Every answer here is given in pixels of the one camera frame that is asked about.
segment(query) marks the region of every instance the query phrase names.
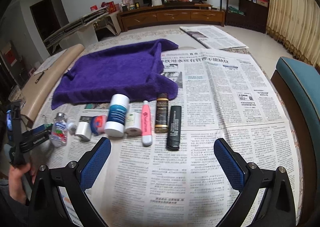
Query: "blue gripper pad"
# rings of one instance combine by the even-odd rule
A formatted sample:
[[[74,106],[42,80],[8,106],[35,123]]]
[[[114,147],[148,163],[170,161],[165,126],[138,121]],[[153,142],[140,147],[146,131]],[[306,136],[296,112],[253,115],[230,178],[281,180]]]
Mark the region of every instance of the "blue gripper pad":
[[[84,169],[81,171],[80,187],[82,191],[91,188],[94,181],[97,179],[104,163],[111,152],[111,142],[109,139],[105,141],[98,148],[96,153],[92,156]]]
[[[214,142],[213,151],[232,188],[241,192],[245,184],[245,175],[234,157],[220,139]]]

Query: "pink tube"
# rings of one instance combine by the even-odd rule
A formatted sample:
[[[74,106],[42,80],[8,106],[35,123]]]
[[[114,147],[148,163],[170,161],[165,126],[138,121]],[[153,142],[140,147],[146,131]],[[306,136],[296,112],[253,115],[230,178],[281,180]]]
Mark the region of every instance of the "pink tube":
[[[148,101],[143,101],[142,114],[141,114],[141,129],[142,129],[142,143],[144,146],[152,144],[151,133],[151,112]]]

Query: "tiled floor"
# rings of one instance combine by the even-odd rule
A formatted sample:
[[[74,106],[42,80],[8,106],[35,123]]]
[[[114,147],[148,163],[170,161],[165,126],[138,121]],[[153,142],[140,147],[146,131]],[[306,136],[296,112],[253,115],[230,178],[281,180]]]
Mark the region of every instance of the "tiled floor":
[[[157,31],[163,29],[177,29],[180,26],[199,26],[198,24],[186,24],[186,25],[162,25],[162,26],[153,26],[153,27],[146,27],[140,28],[135,30],[129,30],[127,32],[121,33],[121,35],[128,35],[128,34],[136,34],[146,31]],[[252,56],[256,59],[259,65],[263,68],[269,78],[273,75],[273,72],[276,68],[276,63],[279,57],[289,57],[292,58],[292,55],[285,50],[285,48],[270,36],[266,34],[262,34],[259,32],[255,32],[252,30],[231,27],[231,26],[217,26],[230,35],[235,37],[236,39],[240,40],[244,44],[249,47],[249,51]]]

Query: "drawer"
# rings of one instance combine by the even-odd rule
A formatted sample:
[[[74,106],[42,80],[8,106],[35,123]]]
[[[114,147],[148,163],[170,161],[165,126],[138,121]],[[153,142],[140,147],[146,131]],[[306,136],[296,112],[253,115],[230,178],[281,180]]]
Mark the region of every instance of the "drawer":
[[[157,22],[157,15],[156,14],[146,14],[146,15],[139,15],[136,17],[129,17],[122,20],[124,27],[131,27],[142,25],[146,23]]]
[[[158,21],[190,20],[190,11],[166,11],[157,13]]]
[[[192,11],[191,20],[222,21],[222,13],[214,11]]]

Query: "curtain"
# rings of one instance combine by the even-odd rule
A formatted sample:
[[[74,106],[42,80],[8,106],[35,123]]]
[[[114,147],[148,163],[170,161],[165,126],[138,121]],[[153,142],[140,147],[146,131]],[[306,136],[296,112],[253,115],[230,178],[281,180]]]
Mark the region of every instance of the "curtain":
[[[319,68],[320,8],[315,0],[270,0],[267,34],[298,60]]]

